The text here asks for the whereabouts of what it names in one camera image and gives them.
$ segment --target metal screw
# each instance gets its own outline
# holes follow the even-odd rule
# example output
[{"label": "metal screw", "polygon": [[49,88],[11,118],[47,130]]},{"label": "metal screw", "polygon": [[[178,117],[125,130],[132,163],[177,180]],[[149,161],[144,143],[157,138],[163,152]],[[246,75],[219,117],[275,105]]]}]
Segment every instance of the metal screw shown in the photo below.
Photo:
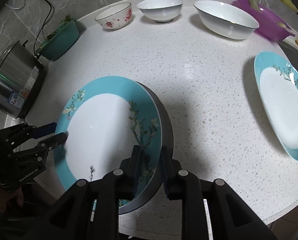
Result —
[{"label": "metal screw", "polygon": [[223,186],[224,185],[224,180],[223,179],[216,179],[216,184],[218,185],[218,186]]},{"label": "metal screw", "polygon": [[188,175],[188,172],[187,172],[186,170],[179,170],[179,171],[178,171],[178,174],[179,174],[180,176],[187,176],[187,175]]},{"label": "metal screw", "polygon": [[120,176],[120,175],[123,174],[123,170],[121,170],[121,169],[116,169],[116,170],[113,171],[113,174],[116,175],[116,176]]},{"label": "metal screw", "polygon": [[83,187],[86,185],[87,181],[85,179],[80,179],[76,183],[78,187]]}]

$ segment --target purple plastic bowl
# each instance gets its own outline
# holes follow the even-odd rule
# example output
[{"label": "purple plastic bowl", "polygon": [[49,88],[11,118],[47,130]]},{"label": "purple plastic bowl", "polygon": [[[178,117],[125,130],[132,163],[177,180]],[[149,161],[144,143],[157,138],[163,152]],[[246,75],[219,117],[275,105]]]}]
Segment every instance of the purple plastic bowl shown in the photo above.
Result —
[{"label": "purple plastic bowl", "polygon": [[288,36],[295,36],[294,34],[289,33],[285,28],[277,25],[277,23],[283,23],[288,29],[290,29],[290,27],[272,11],[258,4],[261,10],[261,12],[258,12],[250,7],[249,0],[237,1],[238,3],[233,3],[233,5],[249,13],[258,21],[260,27],[256,30],[256,32],[260,33],[262,36],[271,41],[282,41]]}]

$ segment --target blue-rimmed plate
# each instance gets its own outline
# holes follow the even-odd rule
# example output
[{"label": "blue-rimmed plate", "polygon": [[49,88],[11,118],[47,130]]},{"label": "blue-rimmed plate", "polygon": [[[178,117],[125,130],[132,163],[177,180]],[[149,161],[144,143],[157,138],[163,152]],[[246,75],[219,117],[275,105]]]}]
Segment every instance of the blue-rimmed plate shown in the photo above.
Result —
[{"label": "blue-rimmed plate", "polygon": [[276,136],[298,161],[298,71],[283,57],[265,51],[254,60],[254,74]]},{"label": "blue-rimmed plate", "polygon": [[[59,118],[56,133],[68,139],[54,153],[65,189],[78,179],[101,179],[140,145],[144,158],[137,195],[149,184],[162,144],[161,120],[149,93],[137,82],[118,76],[95,79],[78,90]],[[128,201],[121,200],[120,207]]]}]

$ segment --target black power cord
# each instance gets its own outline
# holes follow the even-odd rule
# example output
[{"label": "black power cord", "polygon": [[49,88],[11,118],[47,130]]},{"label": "black power cord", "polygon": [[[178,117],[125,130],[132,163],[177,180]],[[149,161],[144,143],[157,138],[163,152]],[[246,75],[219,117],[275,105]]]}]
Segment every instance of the black power cord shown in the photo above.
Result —
[{"label": "black power cord", "polygon": [[45,26],[45,24],[46,24],[46,21],[47,21],[49,15],[50,15],[50,13],[51,13],[51,11],[52,11],[52,9],[53,9],[51,3],[50,3],[48,0],[44,0],[44,1],[46,1],[46,2],[48,3],[48,5],[49,5],[49,7],[50,7],[50,10],[49,10],[49,13],[48,13],[46,19],[44,20],[43,25],[41,26],[41,29],[40,29],[39,33],[37,34],[37,37],[36,37],[36,40],[35,40],[35,44],[34,44],[34,55],[35,55],[35,56],[38,55],[38,54],[36,53],[36,51],[35,51],[35,47],[36,47],[36,43],[37,43],[37,40],[38,40],[38,36],[39,36],[39,34],[41,33],[41,31],[43,30],[43,28],[44,28],[44,26]]}]

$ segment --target bowl foot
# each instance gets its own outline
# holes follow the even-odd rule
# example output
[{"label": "bowl foot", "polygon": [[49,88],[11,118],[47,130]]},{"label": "bowl foot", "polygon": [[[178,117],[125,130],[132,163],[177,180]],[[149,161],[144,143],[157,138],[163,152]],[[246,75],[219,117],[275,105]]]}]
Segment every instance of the bowl foot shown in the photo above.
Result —
[{"label": "bowl foot", "polygon": [[169,19],[169,20],[163,20],[163,21],[155,21],[156,23],[169,23],[171,22],[173,19]]}]

